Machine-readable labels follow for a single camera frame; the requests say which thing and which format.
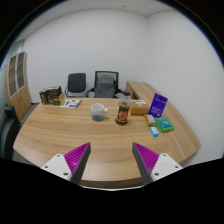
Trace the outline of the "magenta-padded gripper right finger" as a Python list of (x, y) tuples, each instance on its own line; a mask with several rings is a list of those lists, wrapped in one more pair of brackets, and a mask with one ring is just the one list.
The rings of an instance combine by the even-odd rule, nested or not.
[(132, 153), (144, 185), (182, 169), (168, 154), (157, 154), (153, 150), (138, 143), (133, 143)]

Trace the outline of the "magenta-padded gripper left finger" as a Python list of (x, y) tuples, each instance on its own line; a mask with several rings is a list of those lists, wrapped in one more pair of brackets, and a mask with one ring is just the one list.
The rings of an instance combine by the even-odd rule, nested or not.
[(91, 146), (87, 142), (65, 155), (56, 154), (42, 169), (79, 185), (90, 153)]

